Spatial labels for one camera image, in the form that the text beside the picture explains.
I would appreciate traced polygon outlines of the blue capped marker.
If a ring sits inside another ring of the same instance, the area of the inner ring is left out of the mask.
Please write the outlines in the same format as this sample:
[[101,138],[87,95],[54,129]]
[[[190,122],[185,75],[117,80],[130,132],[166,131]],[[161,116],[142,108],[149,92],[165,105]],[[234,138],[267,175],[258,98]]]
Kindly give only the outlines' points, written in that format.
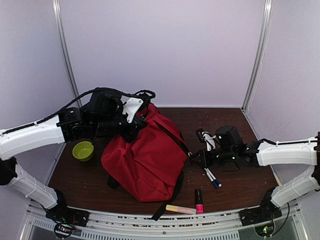
[[218,184],[219,188],[222,186],[222,184],[220,183],[220,181],[215,177],[215,175],[207,168],[208,172],[211,174],[211,176],[213,177],[213,179],[216,181],[216,183]]

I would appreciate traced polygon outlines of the red student backpack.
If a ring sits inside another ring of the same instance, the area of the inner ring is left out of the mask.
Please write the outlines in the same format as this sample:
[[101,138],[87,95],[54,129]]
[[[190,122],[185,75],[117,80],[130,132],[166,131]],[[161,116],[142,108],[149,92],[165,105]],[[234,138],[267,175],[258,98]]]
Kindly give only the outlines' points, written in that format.
[[107,185],[122,186],[142,203],[162,202],[152,220],[158,221],[183,185],[183,167],[189,148],[179,128],[154,104],[139,113],[146,127],[130,143],[114,137],[104,149],[101,163],[109,174]]

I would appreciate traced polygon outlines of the pink black highlighter marker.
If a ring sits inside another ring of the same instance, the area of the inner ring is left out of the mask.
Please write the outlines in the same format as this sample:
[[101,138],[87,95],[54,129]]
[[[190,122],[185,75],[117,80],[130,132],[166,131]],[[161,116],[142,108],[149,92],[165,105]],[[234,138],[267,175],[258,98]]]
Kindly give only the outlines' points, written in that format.
[[203,205],[202,191],[200,189],[195,189],[194,194],[195,194],[196,213],[203,214],[204,213],[204,205]]

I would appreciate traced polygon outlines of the beige highlighter marker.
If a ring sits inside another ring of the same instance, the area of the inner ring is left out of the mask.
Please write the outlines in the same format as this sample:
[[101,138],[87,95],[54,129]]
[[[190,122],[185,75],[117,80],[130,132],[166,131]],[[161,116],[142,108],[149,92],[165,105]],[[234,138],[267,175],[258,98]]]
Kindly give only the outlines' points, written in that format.
[[195,208],[182,207],[182,206],[176,206],[176,205],[170,205],[170,204],[167,204],[165,206],[165,210],[169,212],[189,214],[189,215],[195,215],[197,213],[197,210]]

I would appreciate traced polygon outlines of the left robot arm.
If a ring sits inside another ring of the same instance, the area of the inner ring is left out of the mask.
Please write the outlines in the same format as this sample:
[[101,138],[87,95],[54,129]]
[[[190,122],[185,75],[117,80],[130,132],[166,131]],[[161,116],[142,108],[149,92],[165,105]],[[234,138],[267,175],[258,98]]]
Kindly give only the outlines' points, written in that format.
[[16,155],[47,145],[109,137],[101,157],[110,188],[123,187],[136,200],[170,204],[182,188],[191,156],[181,131],[151,103],[150,90],[125,94],[97,87],[88,103],[71,103],[34,122],[0,132],[0,183],[37,201],[61,222],[72,218],[64,194],[43,185],[17,162]]

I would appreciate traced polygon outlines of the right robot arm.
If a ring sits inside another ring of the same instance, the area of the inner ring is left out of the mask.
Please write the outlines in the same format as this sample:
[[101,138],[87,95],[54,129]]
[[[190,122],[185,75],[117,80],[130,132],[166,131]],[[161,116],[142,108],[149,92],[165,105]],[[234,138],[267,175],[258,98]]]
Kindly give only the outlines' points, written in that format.
[[271,141],[266,138],[244,143],[238,129],[232,125],[218,128],[214,134],[202,128],[196,131],[205,148],[189,154],[189,161],[204,169],[216,188],[220,182],[209,167],[234,164],[258,168],[270,165],[308,165],[308,169],[289,182],[268,190],[256,210],[259,220],[268,220],[290,201],[320,189],[320,137],[319,135],[294,141]]

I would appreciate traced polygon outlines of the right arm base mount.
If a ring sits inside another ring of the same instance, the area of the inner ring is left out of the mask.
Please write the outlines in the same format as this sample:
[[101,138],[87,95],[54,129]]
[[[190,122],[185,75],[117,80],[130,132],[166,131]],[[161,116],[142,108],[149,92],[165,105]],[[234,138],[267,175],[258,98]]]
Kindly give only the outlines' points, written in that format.
[[272,219],[279,218],[283,214],[279,208],[269,209],[261,206],[254,208],[246,208],[239,212],[242,226],[255,225]]

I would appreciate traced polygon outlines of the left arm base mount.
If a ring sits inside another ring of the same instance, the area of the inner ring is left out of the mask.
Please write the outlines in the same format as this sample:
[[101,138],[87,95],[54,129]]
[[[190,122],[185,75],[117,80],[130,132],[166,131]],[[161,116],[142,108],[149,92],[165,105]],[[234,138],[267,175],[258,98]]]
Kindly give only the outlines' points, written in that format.
[[46,217],[55,223],[67,224],[71,227],[86,227],[90,213],[85,210],[67,208],[66,211],[45,209]]

